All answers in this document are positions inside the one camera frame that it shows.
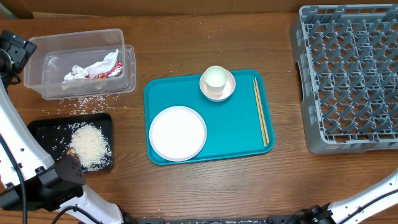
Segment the white tissue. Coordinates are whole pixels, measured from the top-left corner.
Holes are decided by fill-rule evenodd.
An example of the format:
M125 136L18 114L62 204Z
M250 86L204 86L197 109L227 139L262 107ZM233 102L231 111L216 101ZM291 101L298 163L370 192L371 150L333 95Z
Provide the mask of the white tissue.
M107 54L100 62L96 62L86 68L74 65L71 72L64 76L63 82L71 82L73 80L94 80L85 78L86 75L95 75L102 72L110 71L118 60L119 50Z

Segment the red snack wrapper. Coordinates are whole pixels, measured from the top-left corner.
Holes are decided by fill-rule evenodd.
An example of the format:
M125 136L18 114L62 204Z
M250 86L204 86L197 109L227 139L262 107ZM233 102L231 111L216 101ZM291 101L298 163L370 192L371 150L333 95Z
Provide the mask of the red snack wrapper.
M123 72L123 63L121 61L117 61L114 67L108 72L102 72L95 75L86 75L87 79L102 79L102 78L111 78L120 76Z

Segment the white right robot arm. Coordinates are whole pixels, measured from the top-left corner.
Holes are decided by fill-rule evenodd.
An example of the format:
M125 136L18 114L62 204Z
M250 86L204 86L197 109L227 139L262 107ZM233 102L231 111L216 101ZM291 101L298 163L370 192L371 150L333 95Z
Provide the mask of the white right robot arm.
M397 171L344 200L316 205L293 215L286 223L357 224L397 204Z

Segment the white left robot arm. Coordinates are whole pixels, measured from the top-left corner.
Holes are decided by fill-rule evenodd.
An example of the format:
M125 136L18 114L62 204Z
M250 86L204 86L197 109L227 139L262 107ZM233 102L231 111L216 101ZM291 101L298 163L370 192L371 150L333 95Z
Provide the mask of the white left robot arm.
M20 73L36 45L9 30L1 32L1 208L41 208L68 214L81 223L135 223L128 212L109 203L86 184L80 163L71 155L54 161L31 135L12 104L7 88L21 82Z

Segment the grey dishwasher rack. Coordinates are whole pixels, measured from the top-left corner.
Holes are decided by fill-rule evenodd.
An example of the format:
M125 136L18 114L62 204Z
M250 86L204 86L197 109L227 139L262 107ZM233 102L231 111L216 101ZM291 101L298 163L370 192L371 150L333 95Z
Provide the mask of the grey dishwasher rack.
M315 154L397 148L397 5L302 6L290 26Z

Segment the clear plastic bin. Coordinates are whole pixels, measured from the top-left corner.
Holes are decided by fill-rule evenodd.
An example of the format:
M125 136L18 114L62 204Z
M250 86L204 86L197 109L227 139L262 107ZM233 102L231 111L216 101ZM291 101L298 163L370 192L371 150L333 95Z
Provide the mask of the clear plastic bin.
M129 93L136 88L134 48L125 43L120 29L46 35L30 41L37 49L24 69L24 85L45 100ZM74 65L86 68L116 49L123 63L120 76L63 82Z

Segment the black tray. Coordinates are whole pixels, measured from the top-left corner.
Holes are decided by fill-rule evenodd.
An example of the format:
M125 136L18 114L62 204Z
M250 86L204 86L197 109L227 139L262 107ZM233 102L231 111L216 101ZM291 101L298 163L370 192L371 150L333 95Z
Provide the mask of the black tray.
M82 166L82 169L85 172L111 170L114 164L114 151L113 122L110 114L98 113L41 119L29 123L27 128L39 145L57 161L67 155L72 134L85 125L91 125L100 130L107 145L106 152L99 162L90 166Z

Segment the brown food scrap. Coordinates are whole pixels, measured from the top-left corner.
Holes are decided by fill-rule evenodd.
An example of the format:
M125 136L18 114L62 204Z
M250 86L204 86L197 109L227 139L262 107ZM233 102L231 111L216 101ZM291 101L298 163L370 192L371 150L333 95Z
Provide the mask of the brown food scrap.
M67 155L76 156L76 153L75 153L75 151L73 149L69 149L67 151Z

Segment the pile of rice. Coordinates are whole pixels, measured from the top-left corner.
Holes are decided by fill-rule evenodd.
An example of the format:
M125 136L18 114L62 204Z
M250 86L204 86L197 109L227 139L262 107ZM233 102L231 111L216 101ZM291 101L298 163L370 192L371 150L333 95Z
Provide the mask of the pile of rice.
M73 129L69 149L73 149L85 172L109 169L112 150L109 139L93 123L78 123Z

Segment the large white plate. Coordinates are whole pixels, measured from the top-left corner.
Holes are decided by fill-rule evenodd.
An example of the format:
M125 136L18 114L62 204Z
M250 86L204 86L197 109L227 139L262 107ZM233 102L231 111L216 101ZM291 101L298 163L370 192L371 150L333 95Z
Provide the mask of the large white plate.
M186 106L171 106L155 116L149 128L149 142L161 158L182 162L195 157L204 147L207 128L204 119Z

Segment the white cup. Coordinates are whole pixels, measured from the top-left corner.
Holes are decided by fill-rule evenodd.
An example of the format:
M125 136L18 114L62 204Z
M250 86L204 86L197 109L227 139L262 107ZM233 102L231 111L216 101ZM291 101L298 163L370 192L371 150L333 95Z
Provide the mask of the white cup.
M222 95L228 81L227 71L221 66L214 65L207 68L203 75L208 92L215 96Z

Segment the pink saucer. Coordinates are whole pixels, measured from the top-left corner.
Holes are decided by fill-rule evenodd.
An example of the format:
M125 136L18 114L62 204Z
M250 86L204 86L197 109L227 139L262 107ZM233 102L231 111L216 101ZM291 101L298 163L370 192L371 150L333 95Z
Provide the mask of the pink saucer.
M228 79L221 95L212 95L207 89L204 75L200 77L200 90L209 100L214 102L221 102L226 100L233 94L236 88L236 80L230 71L227 70L226 72L228 74Z

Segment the teal plastic tray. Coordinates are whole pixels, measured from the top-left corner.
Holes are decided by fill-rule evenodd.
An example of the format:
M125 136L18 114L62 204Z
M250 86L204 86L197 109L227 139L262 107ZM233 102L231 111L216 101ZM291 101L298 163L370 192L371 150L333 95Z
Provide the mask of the teal plastic tray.
M224 101L209 100L200 90L199 75L160 78L144 89L146 131L157 114L171 106L186 106L204 119L207 138L189 162L252 156L269 152L274 130L261 75L252 69L231 71L236 88Z

